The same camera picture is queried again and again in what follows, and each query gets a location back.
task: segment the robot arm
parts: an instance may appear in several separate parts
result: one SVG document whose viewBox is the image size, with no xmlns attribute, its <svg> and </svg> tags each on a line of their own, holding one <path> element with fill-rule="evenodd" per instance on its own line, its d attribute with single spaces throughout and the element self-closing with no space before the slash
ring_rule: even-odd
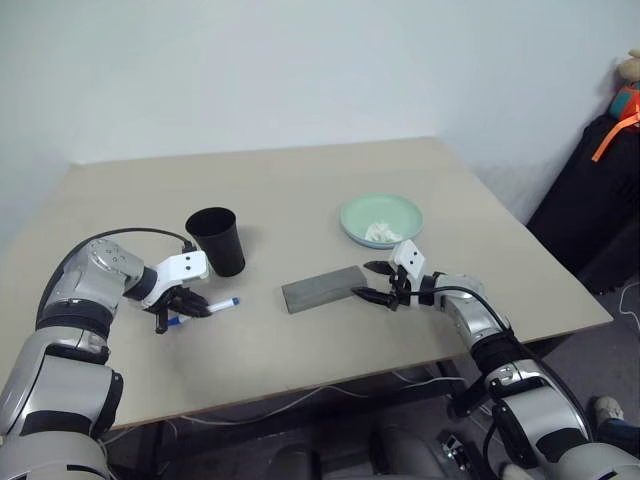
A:
<svg viewBox="0 0 640 480">
<path fill-rule="evenodd" d="M 508 322 L 488 304 L 484 288 L 465 275 L 425 275 L 424 256 L 411 241 L 394 249 L 390 262 L 365 267 L 389 275 L 389 294 L 354 289 L 386 305 L 429 305 L 444 312 L 469 349 L 481 378 L 465 392 L 495 403 L 493 418 L 511 460 L 540 467 L 558 480 L 640 479 L 640 461 L 611 445 L 595 443 L 568 389 L 544 362 L 522 345 Z M 458 414 L 469 415 L 472 405 Z"/>
<path fill-rule="evenodd" d="M 155 313 L 163 333 L 169 309 L 209 315 L 208 302 L 182 287 L 207 276 L 204 252 L 146 267 L 102 238 L 69 258 L 0 395 L 0 479 L 109 478 L 94 439 L 113 424 L 122 394 L 122 376 L 105 366 L 120 299 Z"/>
</svg>

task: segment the white wall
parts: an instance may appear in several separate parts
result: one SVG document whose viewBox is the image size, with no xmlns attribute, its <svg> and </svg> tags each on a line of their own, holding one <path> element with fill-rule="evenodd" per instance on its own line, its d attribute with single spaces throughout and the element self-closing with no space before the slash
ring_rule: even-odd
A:
<svg viewBox="0 0 640 480">
<path fill-rule="evenodd" d="M 633 46 L 637 0 L 2 1 L 0 248 L 67 162 L 422 135 L 524 221 Z"/>
</svg>

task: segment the orange strap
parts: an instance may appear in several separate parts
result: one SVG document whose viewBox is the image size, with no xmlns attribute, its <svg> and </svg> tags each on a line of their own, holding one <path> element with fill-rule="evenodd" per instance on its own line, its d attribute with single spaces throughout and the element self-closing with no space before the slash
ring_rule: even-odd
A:
<svg viewBox="0 0 640 480">
<path fill-rule="evenodd" d="M 591 160 L 593 160 L 596 163 L 599 162 L 600 157 L 602 156 L 604 151 L 607 149 L 607 147 L 611 143 L 611 140 L 613 140 L 613 137 L 615 137 L 618 134 L 618 132 L 620 132 L 620 130 L 622 130 L 623 128 L 630 127 L 634 123 L 638 123 L 638 122 L 640 122 L 640 112 L 636 111 L 635 114 L 625 118 L 624 120 L 620 120 L 618 123 L 616 123 L 616 125 L 611 129 L 611 131 L 607 133 L 607 136 L 604 137 L 604 140 L 596 150 L 596 153 L 593 154 L 593 157 L 591 157 Z"/>
</svg>

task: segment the white tissue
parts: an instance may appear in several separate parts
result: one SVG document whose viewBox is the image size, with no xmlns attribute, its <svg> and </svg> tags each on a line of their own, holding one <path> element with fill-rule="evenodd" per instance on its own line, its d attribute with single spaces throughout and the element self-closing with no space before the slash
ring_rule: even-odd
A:
<svg viewBox="0 0 640 480">
<path fill-rule="evenodd" d="M 375 222 L 369 225 L 364 239 L 369 242 L 393 243 L 402 240 L 402 237 L 389 228 L 385 222 Z"/>
</svg>

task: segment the gray block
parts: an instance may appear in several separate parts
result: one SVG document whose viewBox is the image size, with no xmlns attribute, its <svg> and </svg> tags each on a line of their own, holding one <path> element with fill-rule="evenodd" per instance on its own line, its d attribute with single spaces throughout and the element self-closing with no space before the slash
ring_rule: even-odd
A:
<svg viewBox="0 0 640 480">
<path fill-rule="evenodd" d="M 367 279 L 354 265 L 283 285 L 282 294 L 289 313 L 297 313 L 349 297 L 352 288 L 366 286 Z"/>
</svg>

